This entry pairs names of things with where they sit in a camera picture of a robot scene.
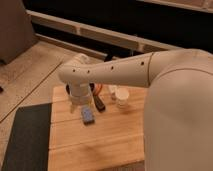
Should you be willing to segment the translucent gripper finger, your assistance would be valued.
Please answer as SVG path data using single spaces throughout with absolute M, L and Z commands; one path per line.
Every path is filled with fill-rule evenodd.
M 71 104 L 71 105 L 70 105 L 70 113 L 73 113 L 74 110 L 75 110 L 75 106 Z

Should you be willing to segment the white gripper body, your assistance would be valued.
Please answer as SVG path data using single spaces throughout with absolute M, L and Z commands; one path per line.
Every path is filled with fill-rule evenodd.
M 87 105 L 92 101 L 92 93 L 88 84 L 71 84 L 70 100 L 74 105 Z

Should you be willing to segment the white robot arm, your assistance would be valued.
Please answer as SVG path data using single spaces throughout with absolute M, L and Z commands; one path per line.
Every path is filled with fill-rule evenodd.
M 89 64 L 79 54 L 59 78 L 81 101 L 90 83 L 148 89 L 144 104 L 146 171 L 213 171 L 213 54 L 200 49 L 151 52 Z

